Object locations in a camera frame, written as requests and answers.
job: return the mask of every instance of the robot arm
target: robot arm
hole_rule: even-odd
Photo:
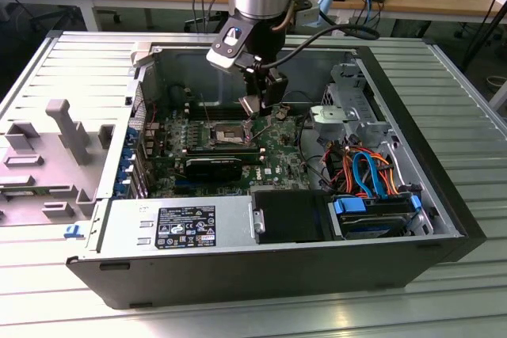
[[[315,7],[311,0],[231,0],[230,15],[207,58],[220,70],[240,69],[246,97],[240,101],[249,115],[267,113],[281,102],[287,79],[276,68],[256,69],[260,63],[276,61],[285,44],[285,29],[298,12]],[[318,19],[318,8],[315,16]]]

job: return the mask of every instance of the side panel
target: side panel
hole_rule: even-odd
[[[428,177],[429,183],[451,217],[456,229],[467,237],[467,243],[459,251],[446,258],[446,261],[457,261],[486,241],[486,235],[482,232],[449,175],[433,153],[372,51],[367,47],[360,47],[358,51],[363,59],[366,72],[372,77],[371,80],[379,90],[382,100],[387,106],[386,109],[393,116],[399,130],[402,132],[402,137],[408,142],[410,149],[424,174]]]
[[[114,309],[404,287],[463,239],[332,249],[78,261],[67,267]]]

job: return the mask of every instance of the power supply label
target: power supply label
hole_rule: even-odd
[[[158,209],[157,249],[187,249],[216,245],[214,206]]]

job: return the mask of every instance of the blue latch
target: blue latch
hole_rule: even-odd
[[[120,160],[119,164],[119,170],[128,169],[132,165],[132,163],[129,160]]]
[[[137,130],[135,128],[128,127],[127,128],[127,136],[125,136],[125,138],[128,140],[136,139],[138,135],[139,135],[139,133],[137,132]]]
[[[65,229],[63,237],[66,239],[69,237],[85,237],[85,234],[83,233],[82,227],[80,225],[69,225]]]
[[[133,154],[134,154],[134,151],[132,150],[132,148],[123,148],[121,150],[121,157],[122,158],[131,158]]]
[[[117,181],[127,180],[127,178],[128,178],[128,175],[126,174],[126,172],[123,172],[121,170],[116,172],[116,180]]]
[[[333,202],[333,205],[336,214],[366,212],[364,201],[358,197],[338,198]]]
[[[115,192],[119,192],[121,194],[125,194],[125,192],[127,191],[127,187],[124,184],[114,184],[112,189]]]
[[[419,199],[419,197],[417,197],[417,196],[411,196],[410,197],[410,202],[412,202],[412,205],[414,206],[414,209],[415,209],[416,212],[421,211],[422,204],[421,204],[421,200]]]

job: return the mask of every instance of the wire bundle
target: wire bundle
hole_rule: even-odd
[[[332,161],[332,154],[341,156],[342,169],[338,170],[336,174],[330,173],[331,181],[327,181],[326,184],[336,189],[338,193],[372,198],[374,196],[373,192],[365,184],[366,179],[371,177],[375,193],[380,198],[399,194],[394,181],[394,171],[390,168],[392,164],[381,154],[362,146],[349,146],[348,149],[343,150],[331,145],[322,156],[321,163],[326,165],[329,160]],[[359,174],[360,161],[367,162],[369,165],[369,169],[362,180]]]

